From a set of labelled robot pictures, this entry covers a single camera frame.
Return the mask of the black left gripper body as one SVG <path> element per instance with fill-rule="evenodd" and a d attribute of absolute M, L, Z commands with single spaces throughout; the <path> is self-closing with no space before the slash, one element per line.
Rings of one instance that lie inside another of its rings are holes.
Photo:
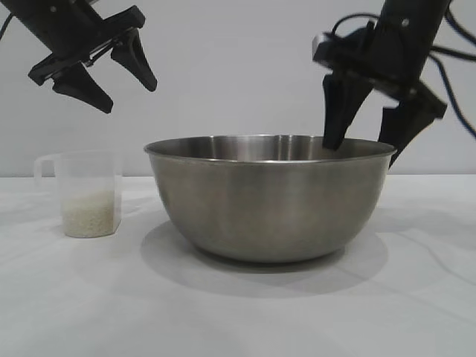
<path fill-rule="evenodd" d="M 12 0 L 6 8 L 51 51 L 28 74 L 39 86 L 79 62 L 91 65 L 92 54 L 112 48 L 146 20 L 135 5 L 104 19 L 90 1 Z"/>

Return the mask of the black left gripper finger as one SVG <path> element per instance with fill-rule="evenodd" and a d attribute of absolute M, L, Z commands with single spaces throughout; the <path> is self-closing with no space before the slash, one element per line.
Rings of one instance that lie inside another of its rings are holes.
<path fill-rule="evenodd" d="M 64 68 L 53 76 L 53 80 L 53 90 L 57 94 L 83 101 L 106 114 L 112 111 L 112 99 L 94 81 L 82 63 Z"/>
<path fill-rule="evenodd" d="M 138 29 L 123 33 L 115 43 L 111 58 L 131 73 L 148 91 L 157 89 L 158 81 L 145 56 Z"/>

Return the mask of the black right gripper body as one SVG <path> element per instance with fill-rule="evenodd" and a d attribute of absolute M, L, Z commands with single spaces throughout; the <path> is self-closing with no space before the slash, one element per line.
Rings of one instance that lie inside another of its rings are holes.
<path fill-rule="evenodd" d="M 408 96 L 445 12 L 445 1 L 385 1 L 378 14 L 343 16 L 314 38 L 314 62 L 366 80 L 388 96 Z"/>

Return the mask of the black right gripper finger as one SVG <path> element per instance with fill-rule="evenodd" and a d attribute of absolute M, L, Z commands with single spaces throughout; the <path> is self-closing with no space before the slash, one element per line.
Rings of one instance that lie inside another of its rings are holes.
<path fill-rule="evenodd" d="M 323 147 L 337 150 L 362 103 L 369 83 L 358 77 L 333 72 L 323 79 L 325 119 Z"/>
<path fill-rule="evenodd" d="M 436 119 L 442 119 L 446 113 L 447 104 L 419 81 L 411 89 L 398 106 L 384 107 L 378 142 L 389 144 L 395 148 L 389 167 L 392 167 L 403 150 L 418 136 L 421 131 L 430 126 Z"/>

